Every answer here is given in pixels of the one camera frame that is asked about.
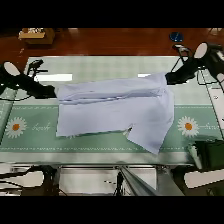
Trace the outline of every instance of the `checkered tablecloth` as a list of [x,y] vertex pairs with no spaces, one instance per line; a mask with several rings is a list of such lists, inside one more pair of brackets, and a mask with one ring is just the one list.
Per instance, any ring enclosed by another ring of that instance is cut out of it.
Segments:
[[[29,58],[27,65],[36,59],[40,58]],[[178,57],[62,56],[42,57],[41,59],[44,60],[41,69],[48,70],[48,73],[43,73],[43,75],[73,74],[73,80],[66,83],[81,83],[105,79],[132,78],[138,77],[138,74],[169,72]],[[178,69],[179,66],[181,66],[181,62],[178,63],[176,69]],[[63,82],[43,82],[43,84],[51,84],[57,88],[59,85],[63,84]],[[220,138],[220,131],[217,128],[215,114],[206,87],[199,86],[196,79],[193,79],[187,84],[170,86],[170,88],[175,95],[175,111],[178,109],[176,115],[178,114],[180,118],[184,114],[192,116],[194,112],[200,115],[202,111],[206,110],[206,113],[210,114],[210,124],[207,124],[209,121],[207,122],[203,119],[200,120],[200,116],[197,115],[201,127],[214,126],[216,128],[214,128],[214,130],[212,128],[208,128],[208,130],[202,128],[205,131],[203,133]],[[24,98],[25,96],[25,91],[19,90],[16,98]],[[53,119],[54,117],[54,120],[57,118],[57,105],[58,102],[56,99],[36,100],[33,97],[25,101],[15,102],[10,114],[10,119],[13,120],[16,117],[23,118],[29,121],[30,124],[32,123],[29,130],[34,131],[36,123],[38,123],[37,127],[45,127],[47,125],[47,120],[44,117],[49,117],[49,119]],[[93,135],[87,137],[84,136],[83,141],[82,137],[79,137],[80,139],[74,140],[74,142],[72,142],[73,140],[71,139],[56,139],[54,135],[55,132],[52,132],[51,134],[53,142],[49,142],[44,136],[40,137],[38,132],[36,132],[37,134],[30,135],[29,137],[27,136],[26,138],[25,133],[28,134],[29,131],[24,131],[24,135],[21,136],[21,138],[18,137],[15,139],[9,139],[6,134],[4,135],[0,148],[1,161],[13,162],[14,159],[16,162],[60,162],[71,164],[182,164],[190,161],[189,155],[184,147],[180,147],[179,145],[175,146],[175,144],[172,143],[171,137],[165,140],[165,146],[163,145],[162,152],[157,157],[146,152],[144,149],[139,149],[139,147],[125,142],[122,133],[105,133],[97,138],[94,138]],[[117,142],[119,142],[120,145],[111,145],[110,139],[113,137],[119,139]],[[86,147],[86,145],[83,146],[82,142],[84,142],[84,140],[88,143],[88,147]]]

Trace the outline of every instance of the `folded shirt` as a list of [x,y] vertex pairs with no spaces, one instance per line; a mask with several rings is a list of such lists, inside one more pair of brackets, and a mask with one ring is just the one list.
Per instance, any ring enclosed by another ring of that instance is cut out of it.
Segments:
[[174,118],[165,73],[59,88],[56,136],[127,130],[128,140],[158,154]]

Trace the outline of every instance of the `wooden floor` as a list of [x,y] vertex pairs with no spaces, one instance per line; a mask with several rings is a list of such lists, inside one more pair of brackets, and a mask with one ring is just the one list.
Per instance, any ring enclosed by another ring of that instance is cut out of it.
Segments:
[[24,69],[30,56],[61,55],[148,55],[172,56],[169,34],[182,32],[181,43],[195,50],[203,41],[224,45],[223,29],[214,28],[69,28],[56,33],[49,46],[27,46],[17,36],[0,38],[0,63],[11,61]]

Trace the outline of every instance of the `table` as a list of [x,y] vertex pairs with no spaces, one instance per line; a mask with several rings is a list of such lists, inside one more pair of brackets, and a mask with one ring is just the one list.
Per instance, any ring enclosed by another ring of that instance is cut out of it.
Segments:
[[[41,69],[51,74],[72,74],[71,81],[43,81],[58,88],[64,83],[80,83],[114,78],[132,78],[138,74],[169,72],[178,57],[173,56],[60,56],[30,57],[27,65],[43,59]],[[222,139],[208,87],[199,86],[196,78],[186,84],[170,86],[175,95],[175,119],[158,156],[128,141],[122,132],[86,134],[79,137],[56,137],[57,99],[33,97],[9,104],[8,124],[27,125],[23,133],[12,138],[10,130],[2,131],[0,162],[36,164],[191,164],[186,149],[195,140]],[[24,98],[18,90],[16,98]],[[178,122],[194,119],[199,133],[182,135]]]

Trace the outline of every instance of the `daisy yellow center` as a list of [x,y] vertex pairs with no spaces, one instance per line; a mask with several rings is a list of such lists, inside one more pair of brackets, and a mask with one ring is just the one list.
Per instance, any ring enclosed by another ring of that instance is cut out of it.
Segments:
[[192,129],[192,124],[186,123],[185,128],[190,131]]
[[14,124],[14,125],[12,126],[12,130],[13,130],[13,131],[17,131],[17,130],[19,130],[19,124]]

